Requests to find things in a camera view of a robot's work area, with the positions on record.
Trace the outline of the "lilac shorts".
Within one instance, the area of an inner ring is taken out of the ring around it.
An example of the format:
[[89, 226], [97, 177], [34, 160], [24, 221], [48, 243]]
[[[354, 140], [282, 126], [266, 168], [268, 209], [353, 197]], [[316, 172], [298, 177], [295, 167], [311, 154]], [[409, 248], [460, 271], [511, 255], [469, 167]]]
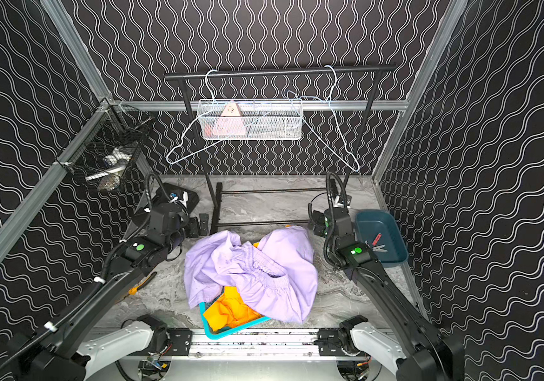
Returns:
[[221, 231], [200, 239], [186, 254], [184, 284], [189, 307], [211, 303], [235, 287], [255, 312], [274, 320], [304, 322], [316, 298], [318, 274], [306, 229], [288, 226], [258, 245]]

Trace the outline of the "red clothespin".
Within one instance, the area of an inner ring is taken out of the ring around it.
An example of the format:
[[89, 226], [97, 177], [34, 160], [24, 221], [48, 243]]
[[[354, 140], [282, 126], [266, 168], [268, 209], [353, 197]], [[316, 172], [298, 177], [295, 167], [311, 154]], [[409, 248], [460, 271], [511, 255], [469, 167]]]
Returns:
[[378, 233], [377, 236], [375, 237], [375, 239], [373, 239], [373, 241], [372, 241], [372, 246], [375, 247], [378, 244], [378, 242], [381, 240], [381, 237], [382, 237], [382, 234]]

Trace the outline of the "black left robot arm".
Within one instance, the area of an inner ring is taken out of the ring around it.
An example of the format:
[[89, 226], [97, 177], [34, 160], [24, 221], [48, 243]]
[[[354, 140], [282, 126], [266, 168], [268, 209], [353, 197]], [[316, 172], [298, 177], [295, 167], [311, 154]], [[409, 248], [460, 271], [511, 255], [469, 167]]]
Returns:
[[105, 337], [103, 344], [88, 344], [86, 336], [130, 288], [149, 276], [187, 238], [197, 237], [197, 219], [191, 217], [198, 194], [146, 175], [157, 190], [147, 188], [146, 206], [134, 215], [136, 229], [106, 257], [99, 276], [59, 315], [31, 335], [14, 335], [8, 358], [0, 364], [0, 379], [86, 380], [100, 368], [133, 352], [157, 352], [166, 342], [165, 325], [150, 317], [138, 319], [128, 330]]

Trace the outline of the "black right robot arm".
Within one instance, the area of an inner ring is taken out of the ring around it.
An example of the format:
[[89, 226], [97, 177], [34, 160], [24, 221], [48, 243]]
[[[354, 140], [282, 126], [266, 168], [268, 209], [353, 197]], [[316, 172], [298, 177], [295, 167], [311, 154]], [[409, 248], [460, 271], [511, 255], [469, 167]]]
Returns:
[[390, 338], [358, 315], [341, 323], [341, 348], [350, 354], [367, 354], [398, 380], [463, 380], [462, 338], [442, 333], [408, 301], [372, 246], [357, 240], [348, 205], [334, 205], [334, 185], [339, 187], [342, 200], [348, 198], [340, 176], [329, 172], [325, 177], [328, 208], [321, 214], [308, 213], [313, 225], [321, 229], [324, 260], [347, 274], [394, 332]]

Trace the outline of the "light blue wire hanger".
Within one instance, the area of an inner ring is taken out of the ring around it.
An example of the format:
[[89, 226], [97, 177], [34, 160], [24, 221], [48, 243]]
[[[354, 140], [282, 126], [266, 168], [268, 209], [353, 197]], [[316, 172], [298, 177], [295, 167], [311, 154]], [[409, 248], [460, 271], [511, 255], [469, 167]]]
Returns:
[[305, 123], [307, 127], [310, 129], [310, 131], [315, 135], [315, 137], [324, 144], [324, 147], [329, 149], [331, 154], [334, 155], [335, 158], [337, 158], [342, 164], [345, 165], [346, 168], [350, 170], [350, 173], [359, 172], [359, 170], [361, 169], [361, 165], [356, 155], [348, 149], [348, 141], [346, 139], [346, 134], [342, 131], [340, 127], [340, 121], [337, 117], [337, 113], [335, 112], [335, 109], [332, 106], [332, 98], [334, 95], [334, 91], [337, 88], [337, 85], [339, 82], [337, 72], [335, 68], [333, 68], [333, 66], [329, 64], [326, 64], [324, 68], [328, 69], [331, 72], [331, 76], [332, 76], [332, 84], [329, 89], [328, 95], [325, 98], [321, 98], [318, 96], [299, 95], [295, 91], [288, 90], [286, 94], [292, 95], [292, 98], [289, 98], [289, 107], [292, 111], [297, 111], [298, 101], [303, 103], [303, 101], [305, 100], [314, 100], [320, 104], [326, 105], [328, 107], [328, 111], [332, 113], [332, 120], [335, 122], [335, 131], [343, 143], [343, 150], [346, 153], [344, 157], [338, 154], [338, 152], [335, 151], [335, 149], [333, 149], [332, 146], [330, 146], [330, 144], [327, 143], [327, 141], [316, 132], [316, 130], [306, 121], [304, 117], [302, 118], [302, 122]]

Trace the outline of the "orange shorts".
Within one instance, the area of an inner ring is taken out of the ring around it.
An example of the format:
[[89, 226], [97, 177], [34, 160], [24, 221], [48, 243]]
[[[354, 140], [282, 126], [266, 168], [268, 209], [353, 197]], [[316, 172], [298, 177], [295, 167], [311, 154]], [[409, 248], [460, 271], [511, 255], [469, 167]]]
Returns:
[[204, 318], [210, 329], [217, 333], [253, 322], [262, 315], [242, 300], [236, 287], [225, 287], [224, 292], [205, 310]]

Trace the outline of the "white clothespin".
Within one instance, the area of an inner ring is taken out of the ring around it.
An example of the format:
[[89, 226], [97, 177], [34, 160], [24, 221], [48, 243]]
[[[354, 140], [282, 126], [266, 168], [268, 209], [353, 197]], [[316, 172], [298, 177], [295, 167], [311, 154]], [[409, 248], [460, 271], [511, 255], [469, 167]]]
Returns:
[[378, 246], [374, 246], [372, 248], [375, 252], [388, 252], [388, 250], [386, 249], [386, 246], [383, 245], [378, 245]]

